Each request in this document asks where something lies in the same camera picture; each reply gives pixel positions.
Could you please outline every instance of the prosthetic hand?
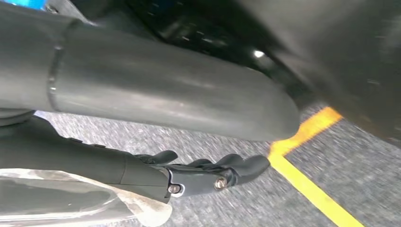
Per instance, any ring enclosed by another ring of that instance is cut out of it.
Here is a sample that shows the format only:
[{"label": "prosthetic hand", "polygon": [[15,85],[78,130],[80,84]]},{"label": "prosthetic hand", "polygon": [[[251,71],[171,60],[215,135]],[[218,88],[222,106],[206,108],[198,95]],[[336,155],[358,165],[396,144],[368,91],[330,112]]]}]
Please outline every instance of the prosthetic hand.
[{"label": "prosthetic hand", "polygon": [[254,180],[270,165],[267,158],[262,155],[244,160],[237,154],[230,154],[216,163],[198,159],[187,165],[164,165],[178,157],[173,151],[163,151],[155,156],[136,155],[136,157],[144,163],[168,171],[168,192],[173,197],[218,192],[244,184]]},{"label": "prosthetic hand", "polygon": [[46,120],[0,127],[0,169],[59,170],[167,203],[171,196],[192,196],[247,183],[269,166],[264,156],[242,159],[227,155],[216,163],[199,159],[187,165],[168,164],[173,151],[132,155],[98,144],[61,137]]}]

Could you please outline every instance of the blue object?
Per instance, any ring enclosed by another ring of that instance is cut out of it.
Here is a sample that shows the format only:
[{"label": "blue object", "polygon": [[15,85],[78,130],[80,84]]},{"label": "blue object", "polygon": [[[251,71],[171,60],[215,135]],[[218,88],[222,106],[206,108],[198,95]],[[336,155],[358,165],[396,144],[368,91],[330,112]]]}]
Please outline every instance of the blue object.
[{"label": "blue object", "polygon": [[33,9],[42,9],[46,0],[5,0],[5,2]]}]

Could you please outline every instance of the metal pipe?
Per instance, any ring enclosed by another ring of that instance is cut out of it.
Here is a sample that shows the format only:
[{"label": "metal pipe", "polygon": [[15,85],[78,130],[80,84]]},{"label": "metal pipe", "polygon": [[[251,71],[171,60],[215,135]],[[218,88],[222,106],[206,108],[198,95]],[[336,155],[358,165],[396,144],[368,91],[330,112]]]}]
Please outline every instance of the metal pipe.
[{"label": "metal pipe", "polygon": [[260,72],[69,17],[0,3],[0,107],[277,140],[291,98]]}]

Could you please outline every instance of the yellow tape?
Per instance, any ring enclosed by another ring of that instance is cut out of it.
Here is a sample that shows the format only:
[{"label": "yellow tape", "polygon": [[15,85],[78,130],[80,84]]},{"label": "yellow tape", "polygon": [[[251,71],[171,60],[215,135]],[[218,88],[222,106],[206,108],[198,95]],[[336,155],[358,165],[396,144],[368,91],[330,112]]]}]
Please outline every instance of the yellow tape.
[{"label": "yellow tape", "polygon": [[270,148],[270,155],[285,156],[291,150],[299,147],[301,144],[310,140],[316,134],[329,128],[341,119],[342,116],[330,107],[322,109],[303,122],[295,136],[288,140],[274,142]]},{"label": "yellow tape", "polygon": [[303,175],[283,156],[270,156],[269,161],[317,209],[339,227],[363,227],[363,225],[330,198],[322,189]]},{"label": "yellow tape", "polygon": [[317,209],[339,227],[363,227],[352,215],[315,185],[284,156],[342,119],[333,109],[326,107],[301,124],[298,133],[288,140],[274,142],[270,148],[272,167],[285,177]]}]

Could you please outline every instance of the gray carpet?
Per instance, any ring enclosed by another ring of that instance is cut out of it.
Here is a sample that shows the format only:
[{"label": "gray carpet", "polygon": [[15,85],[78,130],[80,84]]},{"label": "gray carpet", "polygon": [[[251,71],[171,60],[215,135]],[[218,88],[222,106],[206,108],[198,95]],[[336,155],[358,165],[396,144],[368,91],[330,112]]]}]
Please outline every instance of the gray carpet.
[{"label": "gray carpet", "polygon": [[[323,105],[306,109],[302,120]],[[249,142],[157,126],[39,112],[62,136],[131,153],[176,151],[179,162],[217,160],[229,153],[267,154],[269,143]],[[346,120],[294,150],[287,159],[366,227],[401,226],[401,151]],[[220,194],[173,199],[165,227],[335,226],[274,169]],[[133,226],[135,220],[108,226]]]}]

